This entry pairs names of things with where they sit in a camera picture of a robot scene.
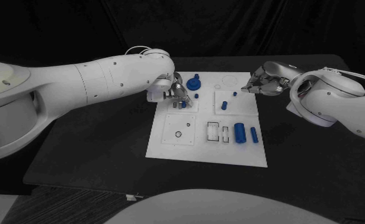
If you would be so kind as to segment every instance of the black table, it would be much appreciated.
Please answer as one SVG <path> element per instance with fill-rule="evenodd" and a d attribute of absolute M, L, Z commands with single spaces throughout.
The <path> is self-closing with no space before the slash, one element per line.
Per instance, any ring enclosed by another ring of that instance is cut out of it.
<path fill-rule="evenodd" d="M 346 70 L 335 55 L 173 58 L 176 71 L 252 72 L 265 61 Z M 286 110 L 288 91 L 257 95 L 268 168 L 146 158 L 156 104 L 146 92 L 56 121 L 24 183 L 153 196 L 208 188 L 249 193 L 324 215 L 365 219 L 365 139 Z"/>

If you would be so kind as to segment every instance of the rectangular slot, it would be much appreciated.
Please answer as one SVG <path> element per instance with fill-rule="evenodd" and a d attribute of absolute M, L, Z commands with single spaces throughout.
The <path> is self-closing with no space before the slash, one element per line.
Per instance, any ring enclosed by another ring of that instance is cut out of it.
<path fill-rule="evenodd" d="M 218 122 L 208 122 L 208 141 L 219 141 L 219 123 Z"/>
<path fill-rule="evenodd" d="M 223 141 L 225 143 L 229 142 L 229 137 L 228 137 L 228 126 L 223 126 L 223 127 L 222 127 L 222 141 Z"/>

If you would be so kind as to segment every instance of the gray floor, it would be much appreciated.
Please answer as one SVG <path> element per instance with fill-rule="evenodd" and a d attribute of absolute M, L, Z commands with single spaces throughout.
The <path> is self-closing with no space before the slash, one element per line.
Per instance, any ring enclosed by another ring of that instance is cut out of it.
<path fill-rule="evenodd" d="M 102 224 L 131 204 L 118 193 L 39 186 L 32 196 L 17 197 L 1 224 Z M 327 218 L 340 224 L 365 223 Z"/>

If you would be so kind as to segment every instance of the white board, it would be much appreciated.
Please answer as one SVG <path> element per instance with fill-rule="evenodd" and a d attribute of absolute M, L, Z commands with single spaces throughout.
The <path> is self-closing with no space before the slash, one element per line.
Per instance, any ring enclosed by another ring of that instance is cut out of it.
<path fill-rule="evenodd" d="M 173 108 L 177 99 L 167 99 L 157 104 L 146 157 L 267 167 L 255 95 L 241 91 L 249 73 L 179 72 L 179 74 L 185 87 L 187 80 L 199 74 L 202 87 L 196 91 L 186 88 L 193 100 L 192 108 Z M 221 109 L 222 101 L 228 102 L 226 110 Z M 219 123 L 219 142 L 206 140 L 208 122 Z M 245 125 L 245 143 L 235 142 L 235 123 Z M 228 143 L 222 142 L 223 126 L 229 130 Z M 257 130 L 258 143 L 252 141 L 251 127 Z M 182 133 L 180 137 L 174 136 L 176 132 Z"/>

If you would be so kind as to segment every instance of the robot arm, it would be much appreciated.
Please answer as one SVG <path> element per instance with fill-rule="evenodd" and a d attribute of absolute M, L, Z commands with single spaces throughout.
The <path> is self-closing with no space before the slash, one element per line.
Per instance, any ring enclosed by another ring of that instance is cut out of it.
<path fill-rule="evenodd" d="M 148 102 L 163 101 L 166 93 L 189 101 L 177 82 L 170 55 L 159 49 L 53 67 L 0 63 L 0 158 L 26 146 L 75 108 L 144 90 Z"/>
<path fill-rule="evenodd" d="M 273 96 L 290 88 L 288 111 L 320 126 L 339 121 L 353 134 L 365 137 L 365 89 L 340 72 L 365 78 L 326 67 L 304 73 L 291 65 L 265 62 L 241 90 Z"/>

